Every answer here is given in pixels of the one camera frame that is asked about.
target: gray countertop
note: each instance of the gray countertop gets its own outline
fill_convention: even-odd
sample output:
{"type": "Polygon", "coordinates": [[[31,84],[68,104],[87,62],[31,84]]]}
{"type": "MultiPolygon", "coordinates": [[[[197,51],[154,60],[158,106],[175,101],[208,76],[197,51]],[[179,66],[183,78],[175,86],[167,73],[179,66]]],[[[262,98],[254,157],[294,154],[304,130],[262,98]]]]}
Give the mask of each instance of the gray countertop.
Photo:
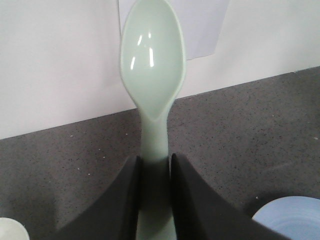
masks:
{"type": "MultiPolygon", "coordinates": [[[[320,198],[320,67],[178,99],[170,153],[252,215],[279,197],[320,198]]],[[[139,154],[137,110],[0,140],[0,217],[44,237],[76,218],[139,154]]]]}

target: white paper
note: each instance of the white paper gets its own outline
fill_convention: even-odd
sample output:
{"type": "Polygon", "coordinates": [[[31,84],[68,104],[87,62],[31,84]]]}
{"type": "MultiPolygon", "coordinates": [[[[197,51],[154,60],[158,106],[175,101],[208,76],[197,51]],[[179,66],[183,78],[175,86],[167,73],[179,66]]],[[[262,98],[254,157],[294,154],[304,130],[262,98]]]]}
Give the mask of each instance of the white paper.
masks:
{"type": "MultiPolygon", "coordinates": [[[[120,27],[136,0],[119,0],[120,27]]],[[[188,60],[214,53],[229,0],[169,0],[179,18],[188,60]]]]}

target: spoon neck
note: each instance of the spoon neck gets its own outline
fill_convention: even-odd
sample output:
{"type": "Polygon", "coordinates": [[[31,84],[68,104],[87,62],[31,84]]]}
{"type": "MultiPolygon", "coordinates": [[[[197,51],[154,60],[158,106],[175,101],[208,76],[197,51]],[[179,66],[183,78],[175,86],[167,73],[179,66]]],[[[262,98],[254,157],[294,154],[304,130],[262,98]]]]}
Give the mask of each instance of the spoon neck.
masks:
{"type": "Polygon", "coordinates": [[[156,119],[141,114],[141,157],[145,163],[157,163],[168,158],[167,115],[156,119]]]}

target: light green spoon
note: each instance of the light green spoon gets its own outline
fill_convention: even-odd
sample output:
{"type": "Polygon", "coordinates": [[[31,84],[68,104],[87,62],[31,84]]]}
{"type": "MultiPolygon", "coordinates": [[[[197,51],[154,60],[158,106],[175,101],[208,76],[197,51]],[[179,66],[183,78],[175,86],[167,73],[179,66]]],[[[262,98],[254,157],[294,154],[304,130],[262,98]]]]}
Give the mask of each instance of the light green spoon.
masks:
{"type": "Polygon", "coordinates": [[[138,240],[174,240],[170,204],[167,118],[182,87],[185,48],[166,0],[138,0],[122,35],[121,76],[140,112],[143,159],[138,240]]]}

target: white bowl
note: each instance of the white bowl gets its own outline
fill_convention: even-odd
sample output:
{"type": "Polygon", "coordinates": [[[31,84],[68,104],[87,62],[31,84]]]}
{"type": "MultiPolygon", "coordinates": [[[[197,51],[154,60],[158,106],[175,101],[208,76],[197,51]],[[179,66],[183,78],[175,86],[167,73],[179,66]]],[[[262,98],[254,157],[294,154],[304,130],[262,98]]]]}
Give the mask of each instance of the white bowl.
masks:
{"type": "Polygon", "coordinates": [[[320,240],[320,199],[282,197],[264,205],[252,219],[292,240],[320,240]]]}
{"type": "Polygon", "coordinates": [[[0,217],[0,240],[29,240],[25,227],[18,221],[0,217]]]}

